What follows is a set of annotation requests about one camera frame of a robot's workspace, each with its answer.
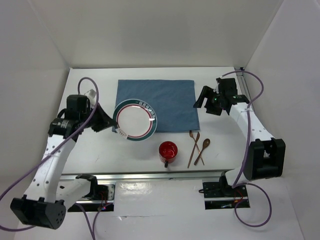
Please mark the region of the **white plate green red rim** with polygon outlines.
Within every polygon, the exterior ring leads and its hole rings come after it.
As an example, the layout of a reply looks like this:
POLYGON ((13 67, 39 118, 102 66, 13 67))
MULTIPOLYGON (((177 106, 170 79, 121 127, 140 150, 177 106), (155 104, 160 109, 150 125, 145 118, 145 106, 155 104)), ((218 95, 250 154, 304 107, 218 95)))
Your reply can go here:
POLYGON ((157 129, 158 118, 155 110, 140 99, 127 99, 114 109, 116 125, 113 131, 123 138, 140 142, 150 138, 157 129))

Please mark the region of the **blue cloth placemat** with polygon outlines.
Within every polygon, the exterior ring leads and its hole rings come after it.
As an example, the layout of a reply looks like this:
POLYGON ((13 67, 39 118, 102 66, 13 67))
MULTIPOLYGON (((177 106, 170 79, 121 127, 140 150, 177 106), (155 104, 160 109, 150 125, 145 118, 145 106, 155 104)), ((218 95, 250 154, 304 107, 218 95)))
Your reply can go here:
POLYGON ((157 116, 157 133, 199 131, 195 81, 189 79, 120 79, 115 104, 138 99, 149 104, 157 116))

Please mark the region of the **red mug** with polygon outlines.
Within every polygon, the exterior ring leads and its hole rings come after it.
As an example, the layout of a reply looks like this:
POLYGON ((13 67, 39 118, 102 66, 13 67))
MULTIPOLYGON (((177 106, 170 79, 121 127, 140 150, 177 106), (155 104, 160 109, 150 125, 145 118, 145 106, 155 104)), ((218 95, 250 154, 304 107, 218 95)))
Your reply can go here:
POLYGON ((177 158, 178 147, 172 141, 164 141, 159 145, 158 153, 164 167, 168 168, 169 164, 173 163, 177 158))

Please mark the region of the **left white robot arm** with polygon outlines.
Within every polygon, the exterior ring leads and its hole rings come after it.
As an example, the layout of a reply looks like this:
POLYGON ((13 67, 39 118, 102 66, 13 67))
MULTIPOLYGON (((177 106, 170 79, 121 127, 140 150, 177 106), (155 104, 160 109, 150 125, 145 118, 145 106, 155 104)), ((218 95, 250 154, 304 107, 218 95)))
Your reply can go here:
POLYGON ((67 159, 84 129, 98 133, 114 127, 99 103, 91 104, 86 95, 73 94, 49 126, 41 165, 21 198, 11 201, 10 209, 24 225, 58 229, 67 210, 81 198, 97 199, 104 187, 95 176, 79 174, 69 186, 59 184, 67 159))

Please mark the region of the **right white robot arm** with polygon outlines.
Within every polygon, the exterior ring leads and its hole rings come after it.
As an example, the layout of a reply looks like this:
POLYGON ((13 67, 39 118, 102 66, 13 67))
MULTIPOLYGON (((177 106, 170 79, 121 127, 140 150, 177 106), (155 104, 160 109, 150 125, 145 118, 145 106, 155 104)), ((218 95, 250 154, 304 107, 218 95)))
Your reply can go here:
POLYGON ((239 94, 233 78, 217 78, 216 88, 204 86, 194 108, 204 107, 208 114, 226 112, 246 137, 244 159, 240 167, 225 171, 218 190, 230 196, 236 187, 254 180, 271 179, 283 174, 286 144, 263 126, 244 94, 239 94))

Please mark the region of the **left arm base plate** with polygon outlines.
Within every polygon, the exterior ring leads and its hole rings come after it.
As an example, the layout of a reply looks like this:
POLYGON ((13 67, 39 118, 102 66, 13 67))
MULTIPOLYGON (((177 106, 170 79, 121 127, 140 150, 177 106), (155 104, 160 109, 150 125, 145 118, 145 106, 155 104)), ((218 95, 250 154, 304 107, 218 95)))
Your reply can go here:
POLYGON ((82 197, 73 206, 68 209, 68 212, 80 212, 80 205, 86 212, 113 212, 115 205, 116 185, 114 183, 106 183, 99 185, 97 194, 93 197, 82 197))

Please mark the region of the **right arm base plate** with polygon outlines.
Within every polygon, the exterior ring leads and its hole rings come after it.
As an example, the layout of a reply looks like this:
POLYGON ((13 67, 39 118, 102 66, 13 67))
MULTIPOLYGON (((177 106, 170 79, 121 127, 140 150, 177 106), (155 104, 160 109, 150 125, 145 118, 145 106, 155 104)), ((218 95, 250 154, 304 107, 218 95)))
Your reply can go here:
POLYGON ((204 197, 206 210, 250 208, 248 192, 245 186, 221 189, 218 182, 203 182, 198 190, 204 197))

